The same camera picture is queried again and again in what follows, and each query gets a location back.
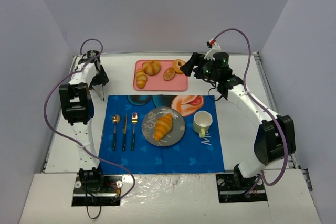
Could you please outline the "croissant bread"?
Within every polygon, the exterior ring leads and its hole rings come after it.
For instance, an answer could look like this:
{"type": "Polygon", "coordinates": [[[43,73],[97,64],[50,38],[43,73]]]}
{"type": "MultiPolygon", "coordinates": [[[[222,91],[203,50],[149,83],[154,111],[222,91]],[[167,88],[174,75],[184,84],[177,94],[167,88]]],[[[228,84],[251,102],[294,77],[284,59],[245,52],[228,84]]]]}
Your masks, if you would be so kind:
{"type": "Polygon", "coordinates": [[[143,89],[147,83],[147,75],[143,69],[138,69],[135,73],[136,85],[139,89],[143,89]]]}
{"type": "Polygon", "coordinates": [[[173,115],[168,113],[162,117],[160,117],[156,121],[155,125],[155,133],[154,133],[154,140],[160,141],[163,137],[167,135],[171,131],[173,127],[173,115]]]}

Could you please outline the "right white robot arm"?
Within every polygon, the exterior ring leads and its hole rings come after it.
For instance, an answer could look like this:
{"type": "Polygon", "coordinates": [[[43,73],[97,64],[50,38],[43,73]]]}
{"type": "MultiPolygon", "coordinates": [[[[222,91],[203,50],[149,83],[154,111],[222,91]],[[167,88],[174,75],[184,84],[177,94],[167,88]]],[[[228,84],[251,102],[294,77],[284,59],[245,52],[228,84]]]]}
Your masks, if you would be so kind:
{"type": "Polygon", "coordinates": [[[243,80],[229,67],[229,55],[217,52],[212,59],[193,53],[180,67],[186,76],[216,84],[220,96],[236,105],[257,126],[251,155],[234,167],[235,183],[244,187],[264,169],[278,160],[286,160],[296,151],[293,119],[267,108],[244,86],[243,80]]]}

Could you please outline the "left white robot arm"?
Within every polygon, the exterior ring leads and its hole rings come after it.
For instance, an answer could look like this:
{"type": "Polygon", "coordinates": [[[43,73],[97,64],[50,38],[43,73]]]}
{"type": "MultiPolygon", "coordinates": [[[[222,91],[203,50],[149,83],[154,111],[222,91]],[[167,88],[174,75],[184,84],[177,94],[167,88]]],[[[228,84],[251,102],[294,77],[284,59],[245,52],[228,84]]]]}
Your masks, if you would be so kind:
{"type": "Polygon", "coordinates": [[[79,142],[79,181],[83,190],[98,192],[103,186],[100,161],[92,135],[94,105],[90,94],[93,86],[104,86],[109,80],[101,66],[99,52],[89,50],[85,53],[76,73],[67,84],[59,87],[62,114],[71,125],[75,140],[79,142]]]}

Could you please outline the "round striped bread roll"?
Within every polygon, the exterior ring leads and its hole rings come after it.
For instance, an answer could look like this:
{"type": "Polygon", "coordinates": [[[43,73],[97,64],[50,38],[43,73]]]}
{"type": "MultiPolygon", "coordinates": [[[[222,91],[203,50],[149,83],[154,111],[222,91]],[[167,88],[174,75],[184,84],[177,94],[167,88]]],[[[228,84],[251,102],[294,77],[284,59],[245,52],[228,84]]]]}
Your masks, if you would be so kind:
{"type": "Polygon", "coordinates": [[[149,76],[156,75],[161,70],[161,63],[156,60],[146,61],[142,64],[142,70],[149,76]]]}

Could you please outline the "sugared donut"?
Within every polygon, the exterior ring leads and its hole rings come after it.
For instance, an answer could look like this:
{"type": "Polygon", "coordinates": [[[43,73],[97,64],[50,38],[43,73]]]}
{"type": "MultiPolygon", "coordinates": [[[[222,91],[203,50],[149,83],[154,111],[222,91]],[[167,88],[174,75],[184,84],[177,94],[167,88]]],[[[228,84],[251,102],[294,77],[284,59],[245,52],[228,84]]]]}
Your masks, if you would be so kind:
{"type": "Polygon", "coordinates": [[[173,61],[172,67],[177,74],[183,74],[181,66],[185,65],[185,61],[181,59],[176,59],[173,61]]]}

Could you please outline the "pink tray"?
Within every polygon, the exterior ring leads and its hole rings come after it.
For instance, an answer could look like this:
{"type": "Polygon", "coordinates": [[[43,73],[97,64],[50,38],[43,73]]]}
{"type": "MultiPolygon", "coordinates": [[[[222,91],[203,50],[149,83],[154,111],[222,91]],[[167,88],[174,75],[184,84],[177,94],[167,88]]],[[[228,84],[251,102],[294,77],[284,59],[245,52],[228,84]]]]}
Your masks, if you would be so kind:
{"type": "Polygon", "coordinates": [[[167,68],[173,66],[174,60],[159,60],[161,70],[158,74],[147,75],[147,82],[144,88],[140,89],[136,84],[136,71],[149,60],[138,60],[135,63],[133,75],[133,88],[138,91],[186,91],[188,89],[188,77],[183,74],[176,73],[171,80],[164,80],[164,72],[167,68]]]}

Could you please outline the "small sesame bun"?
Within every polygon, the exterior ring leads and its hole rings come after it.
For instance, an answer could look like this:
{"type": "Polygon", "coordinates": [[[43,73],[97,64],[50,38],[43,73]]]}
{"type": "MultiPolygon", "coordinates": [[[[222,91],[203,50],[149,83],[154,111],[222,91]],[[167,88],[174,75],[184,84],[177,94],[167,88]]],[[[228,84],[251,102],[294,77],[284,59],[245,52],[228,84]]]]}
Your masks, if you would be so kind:
{"type": "Polygon", "coordinates": [[[169,67],[165,70],[164,74],[163,74],[163,79],[165,81],[169,81],[171,80],[176,74],[176,71],[173,67],[169,67]]]}

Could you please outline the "grey reindeer plate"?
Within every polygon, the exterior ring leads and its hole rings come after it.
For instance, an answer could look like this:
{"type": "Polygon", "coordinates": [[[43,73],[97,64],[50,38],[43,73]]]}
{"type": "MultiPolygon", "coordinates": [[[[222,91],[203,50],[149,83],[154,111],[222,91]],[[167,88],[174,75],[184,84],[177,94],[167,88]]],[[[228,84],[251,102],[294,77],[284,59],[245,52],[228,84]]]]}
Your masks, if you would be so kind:
{"type": "Polygon", "coordinates": [[[144,138],[154,146],[169,147],[178,143],[185,133],[186,124],[182,115],[175,109],[169,107],[159,107],[151,110],[143,119],[141,129],[144,138]],[[171,115],[172,127],[160,140],[155,139],[156,123],[162,125],[161,117],[167,118],[171,115]]]}

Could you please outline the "blue cartoon placemat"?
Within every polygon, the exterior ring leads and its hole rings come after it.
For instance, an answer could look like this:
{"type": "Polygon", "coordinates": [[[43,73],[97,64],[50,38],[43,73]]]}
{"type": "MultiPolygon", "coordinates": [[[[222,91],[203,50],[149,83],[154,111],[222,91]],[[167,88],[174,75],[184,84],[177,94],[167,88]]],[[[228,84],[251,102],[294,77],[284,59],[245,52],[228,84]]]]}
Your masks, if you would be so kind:
{"type": "Polygon", "coordinates": [[[225,170],[215,98],[212,95],[111,95],[108,97],[99,157],[105,174],[121,174],[128,169],[134,174],[220,173],[225,170]],[[182,139],[169,147],[149,143],[142,134],[144,117],[153,109],[169,107],[184,118],[186,128],[182,139]],[[207,111],[213,123],[204,138],[193,130],[194,114],[207,111]],[[132,113],[138,114],[135,149],[131,150],[132,113]],[[118,114],[116,149],[111,149],[114,124],[118,114]],[[123,120],[127,120],[126,149],[122,151],[123,120]]]}

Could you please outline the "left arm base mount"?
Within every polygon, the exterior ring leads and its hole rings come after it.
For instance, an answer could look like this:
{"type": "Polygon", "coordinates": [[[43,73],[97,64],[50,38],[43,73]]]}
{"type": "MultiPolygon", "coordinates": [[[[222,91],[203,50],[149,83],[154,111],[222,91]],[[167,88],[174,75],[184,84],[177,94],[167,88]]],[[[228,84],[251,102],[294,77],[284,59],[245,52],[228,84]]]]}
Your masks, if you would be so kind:
{"type": "Polygon", "coordinates": [[[77,175],[71,206],[119,206],[122,186],[122,176],[104,175],[102,185],[88,183],[85,193],[85,182],[77,175]]]}

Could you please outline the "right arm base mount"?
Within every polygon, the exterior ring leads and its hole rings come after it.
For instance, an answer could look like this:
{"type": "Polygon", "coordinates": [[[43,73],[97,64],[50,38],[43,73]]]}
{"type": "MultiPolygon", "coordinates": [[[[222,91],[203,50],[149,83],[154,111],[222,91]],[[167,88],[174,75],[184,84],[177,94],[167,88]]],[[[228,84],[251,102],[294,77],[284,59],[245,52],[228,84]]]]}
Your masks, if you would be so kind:
{"type": "Polygon", "coordinates": [[[267,202],[263,182],[257,176],[237,184],[233,172],[216,174],[218,201],[224,203],[267,202]]]}

